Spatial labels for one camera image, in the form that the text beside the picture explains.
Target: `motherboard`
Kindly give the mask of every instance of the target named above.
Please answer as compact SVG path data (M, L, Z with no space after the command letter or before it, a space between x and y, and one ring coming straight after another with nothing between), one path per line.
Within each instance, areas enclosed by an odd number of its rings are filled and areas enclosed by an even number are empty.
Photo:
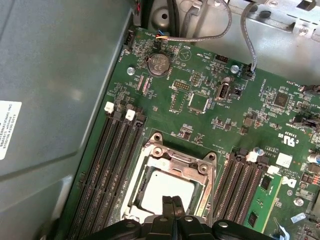
M320 239L320 98L196 46L128 31L56 240L143 223L180 196L208 225Z

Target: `green circuit board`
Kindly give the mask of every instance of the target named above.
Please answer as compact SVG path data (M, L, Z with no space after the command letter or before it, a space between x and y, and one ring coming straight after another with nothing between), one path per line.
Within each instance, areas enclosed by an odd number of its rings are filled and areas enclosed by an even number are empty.
M155 43L154 34L142 28L135 29L131 38L130 49L124 47L118 58L55 239L66 239L71 228L81 195L79 183L99 142L107 102L130 104L146 117L134 158L152 134L160 132L166 146L181 152L198 158L215 152L216 185L233 148L259 147L278 173L271 179L272 190L264 191L259 183L243 224L268 236L279 237L282 226L292 240L306 233L319 239L318 225L309 219L319 186L301 180L305 173L317 177L307 172L307 157L309 149L319 147L320 134L292 124L301 114L320 116L319 97L299 91L303 80L295 83L261 69L251 75L247 64L196 46L166 40ZM146 60L155 53L169 58L169 70L163 76L148 70ZM238 71L233 73L232 66L238 66ZM129 67L134 68L133 74L127 74ZM224 81L229 86L227 97L220 98ZM132 169L126 172L128 180ZM302 206L294 203L297 197L303 200ZM294 223L292 217L299 214L305 217ZM250 217L258 217L253 226L248 224ZM112 217L109 224L118 220Z

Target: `cpu socket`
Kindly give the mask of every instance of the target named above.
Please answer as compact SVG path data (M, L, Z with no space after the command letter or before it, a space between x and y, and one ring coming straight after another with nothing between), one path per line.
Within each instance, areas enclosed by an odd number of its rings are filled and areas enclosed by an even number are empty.
M179 196L188 215L206 218L212 204L217 156L210 152L199 159L163 145L155 133L142 148L122 207L122 219L140 223L162 214L162 196Z

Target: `gray cable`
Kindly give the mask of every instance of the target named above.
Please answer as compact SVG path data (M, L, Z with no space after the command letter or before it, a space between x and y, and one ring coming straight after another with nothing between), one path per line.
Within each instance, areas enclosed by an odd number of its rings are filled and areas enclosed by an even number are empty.
M247 15L250 11L250 9L255 5L255 2L251 2L249 3L245 9L243 10L242 14L241 14L241 19L240 19L240 25L241 25L241 32L242 35L244 37L245 43L248 46L248 49L250 51L251 57L252 57L252 65L251 65L251 72L254 72L256 70L257 64L258 64L258 59L257 59L257 54L256 51L254 49L254 46L249 38L248 35L248 30L247 30L247 25L246 25L246 19L247 19Z
M225 2L225 0L219 0L220 3L222 3L225 8L226 8L226 12L228 14L228 25L226 26L225 30L215 36L201 36L201 37L173 37L173 36L169 36L167 38L168 41L175 41L175 42L201 42L201 41L206 41L206 40L211 40L211 39L219 39L222 38L224 35L226 35L226 33L229 31L231 24L232 24L232 13L230 10L230 7L228 6L228 4Z
M198 12L198 8L191 6L187 11L187 13L185 14L183 23L182 23L181 32L180 32L180 38L185 38L187 36L189 24L191 21L191 16L193 14L196 14L197 12Z

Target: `dimm slot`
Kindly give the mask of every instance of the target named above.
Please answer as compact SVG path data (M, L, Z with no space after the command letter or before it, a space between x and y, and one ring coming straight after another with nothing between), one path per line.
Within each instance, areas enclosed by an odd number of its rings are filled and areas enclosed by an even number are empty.
M101 135L98 140L98 146L95 149L95 152L92 157L92 161L88 170L88 173L84 177L83 184L81 186L80 197L77 204L77 208L75 211L75 216L72 221L72 225L69 231L68 239L73 240L77 238L79 233L80 224L82 222L84 216L84 209L86 208L87 204L89 203L89 199L93 192L93 186L91 185L92 182L95 181L95 178L98 175L100 169L100 155L102 154L105 146L106 140L110 138L110 132L112 129L116 128L116 122L112 118L107 118L105 124L103 126Z
M125 160L125 165L124 167L122 168L122 172L120 174L120 180L119 181L115 181L115 194L114 194L114 198L112 199L112 202L110 204L110 210L111 212L109 212L107 215L106 215L106 220L104 222L104 227L107 227L109 225L109 222L110 222L110 218L112 216L115 215L115 208L116 208L116 205L117 204L120 204L119 203L119 198L120 198L120 194L123 194L124 193L124 188L126 188L127 184L126 182L128 181L128 171L129 171L129 168L130 168L130 165L132 163L132 159L134 157L134 154L136 152L136 149L137 149L137 146L138 146L138 143L139 143L139 140L140 140L140 136L142 135L142 132L143 132L143 124L146 120L146 117L141 115L141 114L138 114L137 116L137 121L136 123L134 124L134 128L137 128L137 131L136 131L136 134L133 138L133 143L131 145L131 149L127 155L127 158Z
M255 192L258 188L259 182L260 182L260 178L262 176L262 170L259 168L256 168L254 171L254 175L250 178L249 182L250 185L247 188L247 190L244 193L245 198L243 198L238 214L235 218L235 222L237 224L242 225L246 219L251 201L255 195Z
M229 205L231 196L234 192L234 189L237 184L237 180L239 178L239 174L241 172L242 167L243 167L243 163L236 162L234 165L234 168L229 173L230 177L227 181L227 187L225 188L225 192L222 195L222 201L221 201L221 204L219 205L219 208L217 211L217 215L216 215L217 220L223 219L223 217L226 213L226 209Z
M241 199L245 194L245 190L248 187L249 179L252 174L253 167L250 165L245 165L240 173L240 177L237 181L237 185L235 186L235 193L232 195L232 199L226 211L226 215L224 219L234 221L235 215L239 209L239 205L241 203Z
M84 222L80 228L80 239L90 234L91 227L94 224L95 216L97 214L98 206L101 202L103 189L105 188L107 182L110 179L111 169L113 168L113 165L116 162L116 158L119 152L119 146L121 146L122 141L125 141L125 139L127 138L127 134L128 132L130 132L130 129L131 126L128 125L128 121L124 120L124 122L122 122L120 128L117 129L114 135L111 146L107 151L108 153L106 155L106 158L104 159L102 171L100 172L98 181L95 185L95 194L93 195L93 198L90 201L90 207L88 207L87 214L84 217Z
M127 162L130 161L128 157L133 149L133 142L135 141L138 133L138 128L133 127L129 135L126 137L126 141L121 146L116 164L113 166L111 181L107 184L105 189L105 194L101 202L98 216L96 217L96 223L93 228L93 232L97 232L105 227L107 219L109 218L109 212L112 207L112 201L115 197L116 191L118 189L119 177L122 176L123 170L126 168Z
M224 162L224 168L223 168L223 171L222 171L222 174L221 174L221 177L220 177L220 181L216 187L216 190L214 192L214 195L213 195L213 200L212 200L212 204L213 205L213 208L212 208L212 212L215 213L216 212L216 208L218 206L218 202L219 202L219 198L221 196L221 192L222 190L224 189L224 186L225 186L225 183L226 183L226 180L228 178L228 173L233 165L233 160L232 159L228 159L228 160L225 160Z
M79 203L77 205L76 214L73 218L72 227L69 232L68 239L75 240L78 238L79 231L81 230L81 224L84 220L86 214L86 209L90 203L91 197L95 190L96 181L98 174L100 172L103 163L103 153L108 149L111 140L113 139L114 132L119 127L119 121L116 119L108 118L106 120L105 128L103 129L98 146L96 147L95 153L93 155L91 166L89 168L89 174L87 174L87 179L82 185L81 194L79 198Z

